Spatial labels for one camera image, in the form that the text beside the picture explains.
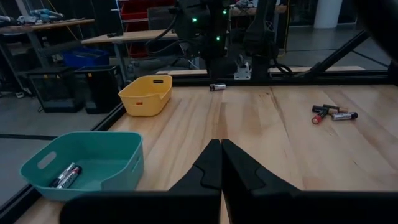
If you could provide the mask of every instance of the teal plastic basket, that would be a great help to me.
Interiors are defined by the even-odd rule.
[[[71,186],[49,187],[72,162],[82,170]],[[67,201],[88,192],[132,191],[143,171],[140,134],[90,131],[55,139],[22,166],[21,176],[45,198]]]

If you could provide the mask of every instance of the aa battery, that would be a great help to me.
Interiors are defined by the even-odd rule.
[[[348,109],[347,108],[341,108],[339,106],[323,105],[323,107],[336,109],[336,110],[338,110],[339,113],[348,113]]]
[[[81,174],[81,166],[75,166],[72,171],[60,182],[60,184],[57,186],[58,189],[65,189],[71,186],[73,181],[76,180],[76,178]]]
[[[319,124],[321,123],[322,119],[328,114],[327,111],[323,110],[321,112],[319,112],[317,115],[315,115],[315,117],[312,118],[312,123],[313,124]]]
[[[210,84],[210,91],[218,91],[218,90],[225,90],[226,85],[221,83],[221,84]]]
[[[331,116],[332,121],[354,120],[356,118],[358,118],[357,112],[337,113]]]
[[[57,178],[51,182],[50,187],[57,187],[60,182],[72,171],[74,166],[75,163],[72,162]]]
[[[330,114],[330,115],[332,115],[334,113],[338,113],[338,110],[334,109],[334,108],[327,108],[324,106],[317,106],[317,105],[312,106],[312,112],[321,113],[322,111],[327,111],[327,114]]]

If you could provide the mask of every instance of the black crate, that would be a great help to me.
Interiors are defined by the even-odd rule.
[[[69,67],[37,68],[27,72],[46,113],[76,113],[84,106],[84,97]]]
[[[88,114],[109,113],[120,104],[122,87],[119,66],[83,67],[75,71]]]

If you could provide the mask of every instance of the blue storage bin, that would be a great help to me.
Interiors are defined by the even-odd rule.
[[[80,47],[63,53],[66,66],[81,68],[84,66],[109,65],[109,52],[88,47]]]
[[[72,162],[82,170],[71,186],[49,187]],[[21,168],[21,176],[54,201],[68,201],[88,192],[133,191],[143,172],[140,134],[101,131],[60,136]]]

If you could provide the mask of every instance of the basket handle hole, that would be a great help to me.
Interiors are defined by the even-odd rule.
[[[44,169],[56,158],[56,156],[57,156],[57,153],[50,152],[39,163],[37,163],[37,167],[39,169]]]

